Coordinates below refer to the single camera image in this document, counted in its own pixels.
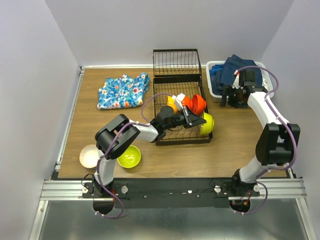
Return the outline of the yellow-orange bowl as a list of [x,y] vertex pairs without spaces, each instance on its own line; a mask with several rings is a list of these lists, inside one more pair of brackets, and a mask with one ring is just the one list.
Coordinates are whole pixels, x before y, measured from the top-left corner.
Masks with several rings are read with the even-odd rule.
[[179,112],[177,106],[175,105],[175,100],[169,95],[166,98],[166,105],[173,109],[174,114]]

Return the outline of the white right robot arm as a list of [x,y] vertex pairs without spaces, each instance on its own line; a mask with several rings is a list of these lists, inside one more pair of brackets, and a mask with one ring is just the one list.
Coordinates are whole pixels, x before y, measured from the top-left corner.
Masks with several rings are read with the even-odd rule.
[[233,84],[223,87],[220,106],[251,108],[263,128],[254,158],[231,178],[230,191],[241,196],[253,189],[258,179],[267,172],[285,171],[292,167],[298,155],[301,129],[276,109],[270,98],[274,90],[268,91],[264,86],[257,85],[254,66],[237,69],[233,77]]

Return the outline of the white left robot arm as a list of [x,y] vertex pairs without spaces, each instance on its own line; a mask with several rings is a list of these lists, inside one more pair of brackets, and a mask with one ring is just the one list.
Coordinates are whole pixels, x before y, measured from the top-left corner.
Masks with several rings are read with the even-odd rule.
[[214,119],[206,112],[193,113],[187,106],[178,113],[174,113],[170,106],[163,106],[149,123],[133,121],[124,114],[118,115],[95,135],[99,158],[92,181],[93,191],[101,198],[116,196],[110,185],[114,181],[116,160],[134,140],[154,143],[163,139],[169,129],[195,126],[199,126],[201,135],[208,135],[213,131]]

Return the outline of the black wire dish rack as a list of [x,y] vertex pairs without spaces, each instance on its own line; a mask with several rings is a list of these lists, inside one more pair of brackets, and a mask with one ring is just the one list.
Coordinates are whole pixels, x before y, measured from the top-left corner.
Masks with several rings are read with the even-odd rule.
[[198,50],[153,50],[154,120],[158,146],[206,144],[214,120],[208,112]]

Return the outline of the white plastic basket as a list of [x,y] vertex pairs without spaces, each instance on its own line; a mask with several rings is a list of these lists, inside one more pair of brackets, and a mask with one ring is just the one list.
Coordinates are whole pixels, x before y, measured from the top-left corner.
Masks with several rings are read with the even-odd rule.
[[[222,60],[212,60],[212,61],[208,61],[206,63],[206,67],[205,67],[209,93],[212,96],[212,101],[215,102],[215,103],[219,103],[222,100],[222,96],[219,95],[219,94],[215,94],[216,87],[215,87],[215,84],[214,84],[213,76],[210,75],[210,70],[212,69],[213,66],[223,65],[224,63],[225,63],[225,61],[222,61]],[[272,84],[272,81],[270,79],[269,73],[266,72],[263,69],[261,69],[260,71],[261,71],[261,74],[264,75],[265,78],[266,78],[266,81],[268,83],[268,91],[273,90],[274,88],[273,88],[273,84]]]

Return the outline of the orange-red bowl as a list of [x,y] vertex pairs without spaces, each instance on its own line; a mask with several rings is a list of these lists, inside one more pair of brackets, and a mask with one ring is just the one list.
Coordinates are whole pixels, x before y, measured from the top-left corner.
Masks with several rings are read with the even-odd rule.
[[207,107],[206,101],[199,94],[195,94],[192,97],[191,102],[192,102],[192,112],[196,115],[202,114],[205,108]]
[[193,102],[188,96],[183,98],[182,105],[188,107],[191,111],[193,110]]

